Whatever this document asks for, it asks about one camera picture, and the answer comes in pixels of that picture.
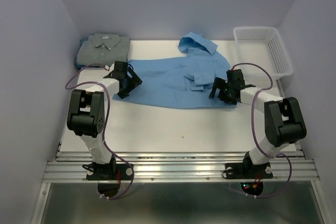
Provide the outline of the light blue long sleeve shirt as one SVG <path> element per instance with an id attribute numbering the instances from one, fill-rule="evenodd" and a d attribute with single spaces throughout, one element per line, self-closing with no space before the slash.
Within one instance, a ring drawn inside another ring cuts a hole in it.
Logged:
<path id="1" fill-rule="evenodd" d="M 172 109 L 231 108 L 218 98 L 209 98 L 215 78 L 225 79 L 230 69 L 217 47 L 190 32 L 179 41 L 181 57 L 130 60 L 143 82 L 123 101 Z"/>

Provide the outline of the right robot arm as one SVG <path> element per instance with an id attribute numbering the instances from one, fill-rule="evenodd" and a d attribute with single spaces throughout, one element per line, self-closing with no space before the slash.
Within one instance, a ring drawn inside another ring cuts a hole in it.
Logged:
<path id="1" fill-rule="evenodd" d="M 276 157 L 286 157 L 281 151 L 290 144 L 303 139 L 307 128 L 299 102 L 294 97 L 282 98 L 252 84 L 246 84 L 241 70 L 228 70 L 227 79 L 216 77 L 209 97 L 218 98 L 226 104 L 243 103 L 251 106 L 251 131 L 256 147 L 247 152 L 241 170 L 253 177 L 260 166 Z M 258 141 L 255 132 L 255 110 L 264 114 L 265 137 Z"/>

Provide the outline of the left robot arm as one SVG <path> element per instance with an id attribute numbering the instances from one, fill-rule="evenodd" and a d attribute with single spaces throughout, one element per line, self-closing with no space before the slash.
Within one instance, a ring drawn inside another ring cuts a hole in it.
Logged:
<path id="1" fill-rule="evenodd" d="M 120 99 L 128 97 L 142 80 L 135 73 L 133 66 L 124 61 L 116 61 L 110 66 L 93 64 L 103 67 L 108 72 L 99 82 L 87 81 L 73 87 L 71 78 L 65 85 L 71 91 L 67 128 L 80 137 L 90 151 L 92 163 L 84 165 L 84 169 L 92 175 L 99 172 L 104 178 L 116 175 L 116 154 L 105 141 L 105 132 L 111 109 L 111 95 Z"/>

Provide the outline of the folded blue shirt under grey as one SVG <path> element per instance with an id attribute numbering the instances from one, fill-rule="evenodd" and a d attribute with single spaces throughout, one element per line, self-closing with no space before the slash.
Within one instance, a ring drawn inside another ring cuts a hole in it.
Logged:
<path id="1" fill-rule="evenodd" d="M 83 43 L 84 43 L 85 41 L 87 41 L 87 40 L 88 40 L 88 37 L 83 37 L 83 38 L 81 38 L 80 43 L 79 43 L 79 49 L 81 48 L 81 46 L 83 45 Z M 75 56 L 75 59 L 74 59 L 74 66 L 76 67 L 76 69 L 81 69 L 81 68 L 83 67 L 83 65 L 80 65 L 80 64 L 78 63 L 78 54 L 76 54 L 76 56 Z"/>

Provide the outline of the white plastic basket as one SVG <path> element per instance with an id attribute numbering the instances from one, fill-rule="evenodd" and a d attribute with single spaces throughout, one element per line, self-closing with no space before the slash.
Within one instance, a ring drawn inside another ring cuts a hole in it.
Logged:
<path id="1" fill-rule="evenodd" d="M 243 26 L 233 30 L 240 62 L 264 68 L 274 80 L 293 74 L 293 66 L 278 29 Z"/>

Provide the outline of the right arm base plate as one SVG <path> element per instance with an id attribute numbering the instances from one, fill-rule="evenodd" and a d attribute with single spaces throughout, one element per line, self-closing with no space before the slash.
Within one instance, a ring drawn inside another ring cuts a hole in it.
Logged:
<path id="1" fill-rule="evenodd" d="M 226 179 L 271 179 L 273 178 L 270 163 L 262 165 L 244 165 L 243 163 L 226 163 L 222 176 Z"/>

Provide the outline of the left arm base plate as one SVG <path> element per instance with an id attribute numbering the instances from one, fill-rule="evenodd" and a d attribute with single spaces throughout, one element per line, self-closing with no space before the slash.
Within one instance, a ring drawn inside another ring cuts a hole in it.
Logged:
<path id="1" fill-rule="evenodd" d="M 88 181 L 130 181 L 133 178 L 133 172 L 127 164 L 97 164 L 90 163 L 82 165 L 86 170 L 86 180 Z"/>

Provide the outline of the aluminium rail frame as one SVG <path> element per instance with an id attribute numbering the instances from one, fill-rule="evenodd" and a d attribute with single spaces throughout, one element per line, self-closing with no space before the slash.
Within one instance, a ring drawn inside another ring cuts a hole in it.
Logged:
<path id="1" fill-rule="evenodd" d="M 234 116 L 222 123 L 195 126 L 191 119 L 183 126 L 181 118 L 154 119 L 108 119 L 106 141 L 117 154 L 134 165 L 135 183 L 182 183 L 229 181 L 223 177 L 226 163 L 241 163 L 247 149 L 254 143 L 250 114 Z M 53 162 L 48 162 L 43 175 L 44 183 L 92 182 L 82 164 L 88 164 L 88 151 L 80 152 L 79 141 L 65 131 L 60 151 Z M 72 142 L 77 149 L 66 150 Z M 164 152 L 130 152 L 142 150 Z M 292 166 L 290 181 L 319 181 L 320 176 L 313 160 L 304 157 L 300 143 L 285 148 Z M 285 181 L 289 164 L 285 157 L 270 161 L 273 178 Z"/>

